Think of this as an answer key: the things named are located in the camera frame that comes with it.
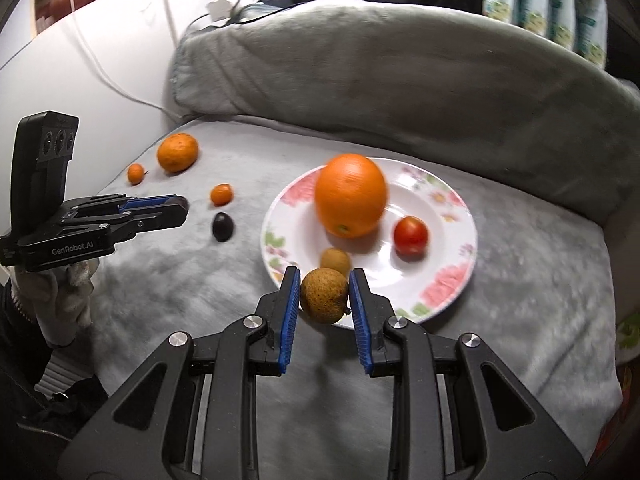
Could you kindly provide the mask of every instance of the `gloved hand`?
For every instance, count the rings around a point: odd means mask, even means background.
[[[42,272],[27,272],[22,266],[9,269],[14,303],[37,320],[50,347],[71,344],[78,329],[91,324],[91,277],[99,264],[95,258]]]

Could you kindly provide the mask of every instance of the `floral plate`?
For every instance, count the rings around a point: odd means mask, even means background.
[[[327,233],[314,208],[314,187],[322,166],[291,182],[273,201],[262,224],[262,259],[280,286],[288,265],[302,276],[319,265],[320,254],[338,247],[362,267],[371,291],[386,296],[396,314],[423,322],[444,310],[465,287],[476,262],[478,234],[459,195],[433,174],[411,164],[372,158],[385,175],[389,201],[380,227],[371,235],[347,240]],[[404,216],[427,225],[430,241],[420,260],[406,260],[393,248],[393,228]],[[353,329],[351,316],[336,323]]]

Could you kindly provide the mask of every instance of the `gray blanket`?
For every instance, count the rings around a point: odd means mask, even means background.
[[[138,235],[102,259],[93,296],[95,367],[108,392],[175,330],[222,330],[273,290],[260,257],[260,225],[277,194],[340,152],[406,160],[460,193],[478,228],[478,264],[462,296],[425,327],[451,338],[473,331],[510,366],[580,449],[593,452],[622,394],[614,373],[614,303],[602,231],[593,222],[519,190],[375,148],[234,122],[193,121],[196,164],[167,176],[156,147],[105,193],[177,193],[191,203],[177,229]],[[236,222],[225,244],[210,234],[209,191],[229,182]],[[258,378],[262,478],[379,479],[390,439],[392,383],[370,379],[353,332],[298,321],[282,378]]]
[[[205,29],[176,100],[406,153],[604,224],[640,178],[640,100],[526,30],[440,7],[318,0]]]

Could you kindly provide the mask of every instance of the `orange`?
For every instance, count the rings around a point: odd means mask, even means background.
[[[211,190],[209,196],[213,205],[220,207],[221,205],[227,205],[234,199],[234,190],[231,189],[229,184],[218,184]]]
[[[388,190],[375,162],[347,153],[332,158],[316,181],[316,213],[324,228],[341,238],[372,232],[385,211]]]
[[[163,170],[184,171],[198,158],[198,141],[185,133],[170,135],[158,147],[156,157]]]
[[[137,186],[142,182],[146,173],[141,164],[132,164],[127,170],[127,178],[132,186]]]

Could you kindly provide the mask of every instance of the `metal screw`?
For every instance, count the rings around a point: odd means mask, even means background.
[[[189,340],[189,336],[184,332],[174,332],[169,336],[169,344],[172,346],[182,346]]]
[[[462,344],[464,346],[468,346],[469,348],[475,348],[480,346],[480,336],[476,334],[472,334],[471,332],[462,335]]]
[[[242,323],[247,328],[258,328],[262,324],[262,318],[260,316],[247,316]]]
[[[406,318],[402,316],[391,316],[389,319],[387,319],[387,322],[393,328],[404,328],[409,323]]]

